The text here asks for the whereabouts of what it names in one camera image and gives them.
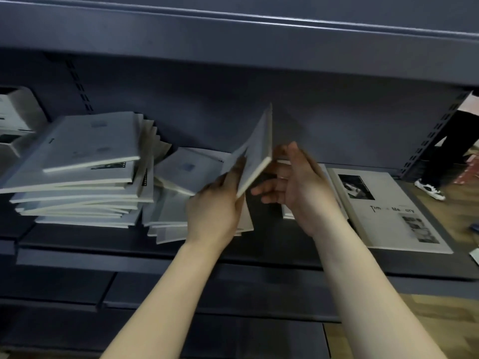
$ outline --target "person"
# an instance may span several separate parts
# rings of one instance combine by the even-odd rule
[[[294,142],[275,155],[287,155],[291,165],[272,162],[268,170],[277,177],[251,193],[286,204],[314,240],[355,358],[445,359],[344,219],[317,163]],[[201,292],[235,234],[241,172],[240,162],[188,201],[185,243],[102,359],[179,358]]]
[[[440,133],[433,146],[443,144],[434,151],[426,169],[414,185],[436,200],[446,200],[440,190],[441,180],[454,162],[458,161],[479,140],[479,90],[473,90],[459,106]]]

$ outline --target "wooden floor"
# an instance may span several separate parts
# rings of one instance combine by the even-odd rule
[[[466,247],[479,246],[479,236],[468,229],[479,219],[479,179],[443,189],[440,202],[410,186],[452,237]],[[451,297],[402,295],[449,359],[479,359],[479,301]],[[352,359],[341,324],[325,324],[332,359]],[[54,356],[12,354],[10,359],[52,359]]]

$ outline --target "person's left hand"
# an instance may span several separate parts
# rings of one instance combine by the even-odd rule
[[[219,255],[230,243],[243,208],[244,194],[236,199],[243,168],[244,158],[239,159],[229,173],[220,176],[188,200],[186,244],[212,250]]]

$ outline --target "black and white sneaker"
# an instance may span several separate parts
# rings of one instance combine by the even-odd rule
[[[415,187],[418,187],[422,191],[425,191],[427,195],[432,196],[434,199],[444,201],[446,200],[446,197],[441,193],[439,189],[436,187],[430,185],[430,184],[423,184],[421,182],[421,179],[416,180],[414,183]]]

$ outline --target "hand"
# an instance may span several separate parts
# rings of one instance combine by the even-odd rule
[[[236,199],[245,159],[239,159],[230,172],[205,186],[186,204],[188,237],[186,243],[221,254],[238,227],[244,194]]]
[[[266,172],[277,178],[262,182],[251,193],[263,194],[265,204],[286,204],[299,226],[313,236],[325,219],[341,216],[341,211],[321,168],[296,142],[276,147],[273,158],[285,155],[291,165],[272,162]]]

